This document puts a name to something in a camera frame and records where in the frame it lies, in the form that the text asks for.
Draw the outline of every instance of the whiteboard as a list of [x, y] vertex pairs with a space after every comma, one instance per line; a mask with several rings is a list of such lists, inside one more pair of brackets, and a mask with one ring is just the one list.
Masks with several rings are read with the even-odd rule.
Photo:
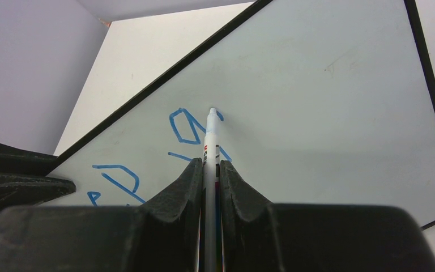
[[435, 221], [435, 109], [393, 0], [256, 2], [64, 152], [49, 176], [76, 193], [49, 205], [150, 199], [201, 156], [210, 107], [221, 157], [269, 200]]

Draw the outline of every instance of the blue marker stroke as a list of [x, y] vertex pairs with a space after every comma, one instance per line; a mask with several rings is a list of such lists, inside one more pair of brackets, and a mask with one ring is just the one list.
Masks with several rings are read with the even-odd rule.
[[124, 172], [126, 172], [127, 174], [129, 174], [131, 177], [134, 178], [134, 188], [133, 191], [130, 191], [128, 188], [124, 187], [122, 184], [120, 184], [119, 182], [117, 182], [116, 180], [114, 180], [113, 178], [111, 178], [108, 174], [106, 173], [101, 173], [101, 175], [107, 179], [108, 181], [110, 181], [112, 184], [114, 184], [115, 186], [117, 186], [119, 189], [123, 190], [124, 192], [126, 192], [127, 194], [129, 194], [130, 196], [134, 197], [135, 199], [137, 199], [138, 201], [140, 201], [141, 203], [145, 203], [145, 200], [143, 200], [142, 198], [140, 198], [139, 196], [137, 196], [135, 193], [139, 188], [139, 177], [132, 172], [131, 170], [129, 170], [127, 167], [119, 165], [119, 164], [113, 164], [113, 165], [93, 165], [92, 168], [96, 168], [96, 169], [121, 169]]
[[[191, 127], [191, 131], [193, 132], [193, 135], [194, 135], [194, 141], [187, 140], [187, 139], [182, 139], [181, 134], [177, 130], [176, 123], [174, 122], [174, 118], [176, 116], [178, 116], [179, 114], [181, 114], [181, 113], [183, 113], [186, 116], [186, 119], [187, 119], [187, 121], [189, 123], [189, 126]], [[221, 121], [224, 121], [224, 117], [223, 117], [223, 115], [220, 112], [217, 112], [217, 116], [219, 117], [219, 119]], [[169, 115], [169, 122], [171, 124], [171, 128], [172, 128], [174, 134], [177, 137], [177, 140], [180, 143], [188, 143], [190, 145], [199, 145], [199, 144], [201, 144], [201, 139], [199, 139], [199, 135], [198, 135], [198, 132], [196, 131], [196, 127], [195, 126], [197, 126], [204, 133], [206, 133], [206, 129], [199, 123], [198, 120], [196, 120], [196, 118], [194, 118], [194, 116], [191, 113], [189, 113], [189, 111], [187, 111], [187, 109], [185, 109], [185, 108], [179, 108], [177, 111], [171, 113]], [[231, 157], [229, 157], [229, 155], [226, 153], [226, 151], [224, 151], [224, 149], [221, 146], [219, 146], [219, 151], [223, 154], [223, 156], [227, 160], [232, 162]], [[177, 158], [180, 158], [180, 159], [183, 159], [183, 160], [186, 160], [188, 162], [191, 161], [190, 158], [182, 156], [182, 155], [179, 155], [179, 154], [176, 154], [176, 153], [168, 152], [168, 155], [169, 156], [174, 156], [174, 157], [177, 157]]]
[[176, 157], [176, 158], [180, 158], [180, 159], [183, 159], [183, 160], [186, 160], [187, 162], [190, 162], [190, 161], [191, 161], [191, 158], [188, 158], [188, 157], [186, 157], [186, 156], [179, 155], [179, 154], [176, 154], [176, 153], [173, 153], [173, 152], [168, 152], [168, 155], [169, 155], [169, 156], [174, 156], [174, 157]]
[[87, 196], [89, 197], [89, 200], [91, 200], [91, 203], [95, 207], [97, 207], [96, 200], [101, 197], [101, 193], [99, 193], [99, 192], [87, 192]]

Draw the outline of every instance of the marker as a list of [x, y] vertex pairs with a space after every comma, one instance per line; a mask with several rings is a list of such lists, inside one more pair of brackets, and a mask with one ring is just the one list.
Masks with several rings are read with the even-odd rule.
[[216, 182], [219, 182], [219, 117], [215, 108], [209, 110], [204, 137], [203, 189], [206, 203], [204, 207], [204, 271], [216, 271]]

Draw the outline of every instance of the black border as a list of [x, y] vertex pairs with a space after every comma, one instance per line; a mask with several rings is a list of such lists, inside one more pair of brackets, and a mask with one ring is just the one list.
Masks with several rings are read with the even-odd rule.
[[[213, 47], [223, 38], [225, 38], [228, 34], [230, 34], [234, 29], [242, 25], [245, 21], [247, 21], [251, 16], [256, 14], [259, 10], [264, 8], [267, 4], [272, 2], [273, 0], [257, 0], [252, 5], [247, 7], [243, 12], [241, 12], [237, 17], [232, 19], [229, 23], [223, 26], [220, 30], [218, 30], [214, 35], [209, 37], [206, 41], [201, 43], [197, 48], [195, 48], [191, 53], [184, 56], [179, 62], [177, 62], [174, 66], [169, 68], [166, 72], [164, 72], [160, 77], [151, 82], [147, 87], [143, 89], [142, 92], [135, 95], [131, 100], [126, 102], [122, 107], [117, 109], [114, 113], [112, 113], [109, 117], [107, 117], [104, 121], [99, 123], [95, 128], [89, 131], [83, 138], [74, 143], [70, 148], [68, 148], [64, 153], [62, 153], [55, 162], [54, 168], [57, 168], [64, 161], [66, 161], [70, 156], [76, 153], [78, 150], [83, 148], [87, 143], [89, 143], [92, 139], [98, 136], [105, 129], [110, 127], [114, 122], [116, 122], [119, 118], [124, 116], [128, 111], [133, 109], [136, 105], [138, 105], [141, 101], [143, 101], [147, 96], [152, 94], [154, 91], [159, 89], [164, 83], [170, 80], [173, 76], [178, 74], [182, 69], [191, 64], [195, 59], [201, 56], [203, 53], [209, 50], [209, 48]], [[431, 66], [431, 60], [429, 59], [428, 48], [426, 46], [426, 41], [424, 39], [423, 29], [421, 27], [421, 22], [419, 19], [419, 15], [417, 12], [416, 2], [415, 0], [404, 0], [404, 5], [406, 6], [408, 18], [410, 21], [412, 33], [415, 39], [417, 52], [419, 55], [419, 59], [421, 61], [421, 66], [423, 68], [424, 77], [426, 80], [426, 84], [428, 86], [429, 96], [431, 97], [431, 102], [434, 109], [435, 114], [435, 78], [433, 74], [433, 68]], [[435, 225], [435, 221], [432, 221], [424, 226], [422, 229], [427, 229], [431, 226]]]

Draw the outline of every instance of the white marker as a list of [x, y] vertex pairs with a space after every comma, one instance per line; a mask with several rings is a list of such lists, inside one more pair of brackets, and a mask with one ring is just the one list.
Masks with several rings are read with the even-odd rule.
[[204, 226], [204, 271], [216, 271], [216, 182], [219, 182], [219, 117], [215, 108], [209, 110], [204, 137], [203, 188], [206, 189]]

